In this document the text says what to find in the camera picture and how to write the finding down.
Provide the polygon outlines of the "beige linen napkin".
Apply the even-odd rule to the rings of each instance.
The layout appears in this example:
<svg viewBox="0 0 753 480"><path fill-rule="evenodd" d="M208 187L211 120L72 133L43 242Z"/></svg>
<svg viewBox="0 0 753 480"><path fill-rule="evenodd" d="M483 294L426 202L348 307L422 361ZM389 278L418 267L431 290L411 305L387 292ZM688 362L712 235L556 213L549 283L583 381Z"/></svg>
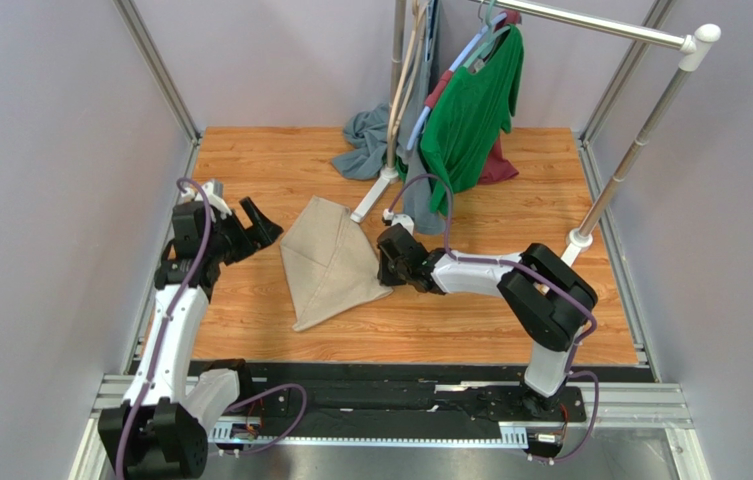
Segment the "beige linen napkin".
<svg viewBox="0 0 753 480"><path fill-rule="evenodd" d="M325 198L309 200L280 253L296 332L393 292L377 279L379 259L349 208Z"/></svg>

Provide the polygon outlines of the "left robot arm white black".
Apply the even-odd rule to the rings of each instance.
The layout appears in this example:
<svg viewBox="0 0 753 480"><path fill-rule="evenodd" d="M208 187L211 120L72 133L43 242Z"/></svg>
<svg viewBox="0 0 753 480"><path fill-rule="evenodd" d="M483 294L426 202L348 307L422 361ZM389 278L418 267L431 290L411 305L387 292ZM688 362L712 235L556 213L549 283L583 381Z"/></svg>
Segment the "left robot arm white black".
<svg viewBox="0 0 753 480"><path fill-rule="evenodd" d="M271 246L282 234L251 198L239 202L244 225L218 197L174 207L172 238L154 275L148 343L120 404L102 410L98 433L120 479L197 479L208 434L224 410L250 390L241 359L225 360L187 386L191 354L221 268Z"/></svg>

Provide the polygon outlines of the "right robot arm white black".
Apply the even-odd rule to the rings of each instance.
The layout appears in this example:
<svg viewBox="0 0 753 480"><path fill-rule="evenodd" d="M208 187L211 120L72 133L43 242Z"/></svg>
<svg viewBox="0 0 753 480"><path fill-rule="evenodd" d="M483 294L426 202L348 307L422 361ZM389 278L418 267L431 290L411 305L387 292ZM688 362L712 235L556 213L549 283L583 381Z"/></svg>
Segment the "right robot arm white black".
<svg viewBox="0 0 753 480"><path fill-rule="evenodd" d="M447 247L429 250L404 227L377 239L384 286L410 285L421 293L477 294L508 305L533 341L523 384L552 399L566 383L578 343L597 327L596 291L570 264L541 243L501 256L472 255Z"/></svg>

